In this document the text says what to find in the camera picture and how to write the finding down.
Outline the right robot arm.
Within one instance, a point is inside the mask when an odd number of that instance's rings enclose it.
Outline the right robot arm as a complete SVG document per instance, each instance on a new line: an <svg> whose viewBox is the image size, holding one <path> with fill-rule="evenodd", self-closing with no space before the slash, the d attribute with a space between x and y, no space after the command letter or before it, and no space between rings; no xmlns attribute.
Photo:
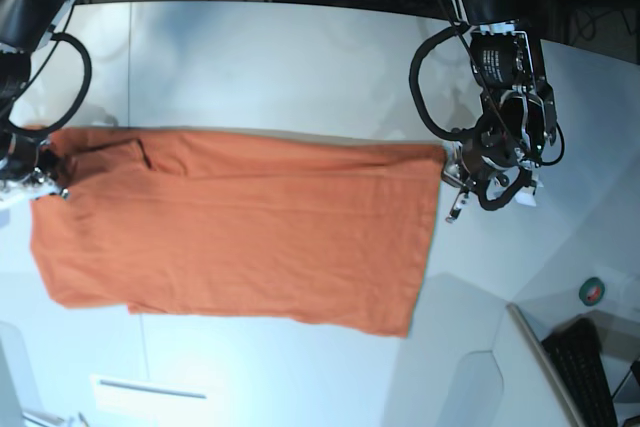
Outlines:
<svg viewBox="0 0 640 427"><path fill-rule="evenodd" d="M1 209L43 196L68 196L60 183L59 157L49 147L84 102L92 80L92 61L80 40L60 22L70 21L78 0L1 0ZM80 55L83 73L70 107L52 124L29 129L11 120L17 101L35 82L33 54L48 44L66 43Z"/></svg>

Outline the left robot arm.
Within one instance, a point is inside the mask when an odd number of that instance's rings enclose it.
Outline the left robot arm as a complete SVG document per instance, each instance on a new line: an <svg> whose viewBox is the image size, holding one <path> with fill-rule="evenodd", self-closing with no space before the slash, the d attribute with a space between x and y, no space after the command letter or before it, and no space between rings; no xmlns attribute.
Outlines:
<svg viewBox="0 0 640 427"><path fill-rule="evenodd" d="M511 201L533 204L548 166L544 151L565 144L548 81L541 40L531 27L535 0L436 0L449 25L423 41L410 63L409 87L419 117L452 147L441 177L458 194L447 220L455 222L470 197L495 212ZM419 84L423 61L456 38L480 87L482 113L470 128L447 130L429 113Z"/></svg>

